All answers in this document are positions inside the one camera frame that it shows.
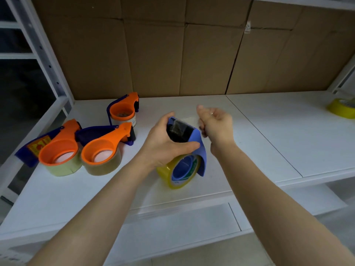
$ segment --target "person's right hand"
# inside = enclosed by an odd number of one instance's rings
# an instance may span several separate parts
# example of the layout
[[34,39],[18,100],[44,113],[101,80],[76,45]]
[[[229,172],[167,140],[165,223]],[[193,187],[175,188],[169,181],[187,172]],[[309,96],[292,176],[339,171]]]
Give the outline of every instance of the person's right hand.
[[220,147],[235,145],[232,116],[219,108],[197,106],[198,124],[204,137],[211,140],[211,153],[215,156]]

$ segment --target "person's left arm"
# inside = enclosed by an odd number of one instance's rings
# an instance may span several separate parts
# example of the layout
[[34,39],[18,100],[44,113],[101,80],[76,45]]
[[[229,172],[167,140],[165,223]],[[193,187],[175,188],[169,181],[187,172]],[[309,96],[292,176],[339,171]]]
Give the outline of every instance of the person's left arm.
[[137,155],[30,260],[29,266],[104,264],[139,184],[155,167],[200,146],[170,140],[166,124],[173,115],[171,112],[159,120]]

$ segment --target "hand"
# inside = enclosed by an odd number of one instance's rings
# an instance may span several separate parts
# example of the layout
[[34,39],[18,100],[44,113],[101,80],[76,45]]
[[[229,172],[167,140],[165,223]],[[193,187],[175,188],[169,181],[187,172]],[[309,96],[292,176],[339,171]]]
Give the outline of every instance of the hand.
[[147,161],[151,169],[165,165],[175,157],[189,154],[200,147],[198,142],[175,143],[169,138],[166,125],[172,116],[174,116],[174,112],[162,116],[150,130],[146,141],[137,154],[144,161]]
[[211,153],[215,156],[219,147],[235,145],[232,116],[219,108],[197,106],[198,124],[204,137],[211,140]]

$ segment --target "yellow tape roll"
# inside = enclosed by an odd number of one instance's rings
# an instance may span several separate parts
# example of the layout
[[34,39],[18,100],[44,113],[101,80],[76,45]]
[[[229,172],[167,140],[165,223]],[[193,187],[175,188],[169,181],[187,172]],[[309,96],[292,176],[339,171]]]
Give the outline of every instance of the yellow tape roll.
[[355,118],[354,100],[334,99],[327,107],[328,111],[343,118]]
[[158,174],[172,189],[182,188],[189,183],[201,165],[198,155],[180,155],[165,166],[157,167]]

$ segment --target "brown cardboard panel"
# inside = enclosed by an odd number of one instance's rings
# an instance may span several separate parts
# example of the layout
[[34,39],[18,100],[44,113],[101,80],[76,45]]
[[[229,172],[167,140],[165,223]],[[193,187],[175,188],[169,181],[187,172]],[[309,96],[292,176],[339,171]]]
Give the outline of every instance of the brown cardboard panel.
[[121,18],[120,0],[32,0],[37,13],[92,17]]
[[227,94],[262,91],[290,33],[254,29],[244,34]]
[[332,29],[333,31],[346,32],[355,31],[355,12],[344,11],[338,22]]
[[328,32],[342,15],[341,10],[304,7],[294,28],[296,31]]
[[185,21],[186,0],[121,0],[124,19]]
[[133,91],[122,21],[46,16],[43,23],[75,99]]
[[248,20],[251,27],[291,30],[295,27],[303,7],[293,4],[254,1]]
[[180,95],[224,94],[244,29],[187,25]]
[[330,33],[299,74],[293,91],[326,90],[354,51],[353,33]]
[[186,22],[244,27],[250,0],[187,0]]
[[326,33],[292,32],[263,92],[283,92],[296,85],[297,77],[308,64]]
[[178,96],[184,25],[124,26],[134,91],[140,97]]

